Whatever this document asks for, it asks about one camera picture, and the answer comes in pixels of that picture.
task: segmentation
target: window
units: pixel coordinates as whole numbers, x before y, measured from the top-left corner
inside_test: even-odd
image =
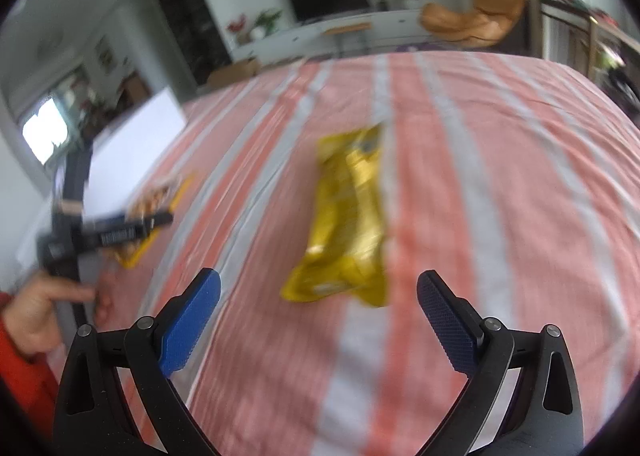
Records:
[[[47,99],[22,127],[22,136],[44,165],[68,137],[68,129],[55,101]]]

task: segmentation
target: white cabinet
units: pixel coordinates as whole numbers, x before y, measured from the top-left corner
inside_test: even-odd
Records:
[[[428,33],[418,22],[420,11],[391,11],[372,14],[373,40],[397,38],[427,38]]]
[[[280,30],[263,40],[248,43],[231,50],[234,61],[256,56],[262,64],[269,64],[281,59],[295,56],[319,56],[335,54],[336,41],[333,36],[325,36],[324,31],[359,23],[371,23],[371,30],[367,30],[367,41],[370,49],[420,43],[429,37],[418,23],[419,10],[375,12],[359,16],[335,18],[322,22]],[[357,52],[363,49],[360,34],[357,32],[343,35],[343,47],[347,52]]]

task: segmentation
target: yellow snack bag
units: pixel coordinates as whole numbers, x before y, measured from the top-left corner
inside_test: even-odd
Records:
[[[380,135],[378,125],[319,141],[316,216],[305,256],[280,291],[284,299],[316,301],[351,290],[370,305],[385,305]]]

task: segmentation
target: pink and white striped blanket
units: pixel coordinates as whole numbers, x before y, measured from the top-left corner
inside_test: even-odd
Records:
[[[116,298],[102,328],[155,314],[201,267],[220,272],[221,304],[174,381],[223,455],[413,455],[464,384],[416,301],[427,269],[483,316],[562,328],[586,438],[620,401],[640,368],[640,134],[580,74],[369,56],[269,72],[185,111],[152,179],[194,183],[139,266],[102,274]],[[282,300],[312,222],[316,141],[379,122],[390,305]]]

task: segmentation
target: ceiling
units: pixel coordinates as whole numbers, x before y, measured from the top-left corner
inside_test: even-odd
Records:
[[[73,62],[116,1],[19,0],[0,30],[0,89],[7,99],[28,90],[31,78],[42,83],[61,62]]]

